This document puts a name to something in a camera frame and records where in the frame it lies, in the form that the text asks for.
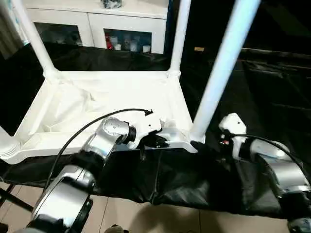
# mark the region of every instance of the white pole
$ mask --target white pole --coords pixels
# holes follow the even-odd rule
[[[190,140],[204,143],[206,130],[238,59],[259,4],[260,0],[236,0],[190,131]]]
[[[1,126],[0,126],[0,157],[13,155],[20,149],[20,142],[15,138],[11,137]]]
[[[183,55],[190,5],[191,0],[181,0],[179,5],[178,20],[177,20],[170,71],[180,72],[180,63],[181,57]]]
[[[34,23],[29,19],[27,15],[27,10],[23,5],[22,1],[12,0],[12,4],[15,7],[19,22],[22,24],[25,33],[31,42],[31,45],[35,51],[35,54],[37,55],[37,58],[39,59],[39,62],[44,72],[56,70],[49,57],[47,50],[43,45],[43,42],[40,38],[40,35]]]

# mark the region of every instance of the curtain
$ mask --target curtain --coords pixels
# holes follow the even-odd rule
[[[0,0],[0,52],[7,59],[28,43],[10,0]]]

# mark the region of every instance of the glass cabinet door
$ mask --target glass cabinet door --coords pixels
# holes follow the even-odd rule
[[[83,45],[76,25],[35,22],[35,26],[43,42]]]
[[[104,29],[107,49],[151,52],[152,34],[146,32]]]
[[[27,9],[44,42],[94,46],[87,13]]]
[[[163,53],[166,20],[88,14],[95,47]]]

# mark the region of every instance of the cabinet door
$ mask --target cabinet door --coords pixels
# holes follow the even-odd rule
[[[155,18],[115,16],[104,14],[88,14],[91,30],[93,34],[94,44],[99,48],[107,48],[105,36],[117,37],[118,44],[122,50],[126,48],[126,40],[137,41],[142,51],[144,45],[148,45],[150,41],[152,53],[163,53],[165,42],[166,20]]]
[[[87,13],[28,8],[44,42],[94,46]]]

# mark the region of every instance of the shelf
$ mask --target shelf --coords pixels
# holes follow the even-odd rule
[[[117,9],[105,9],[100,0],[24,0],[27,8],[166,19],[169,0],[123,0]]]

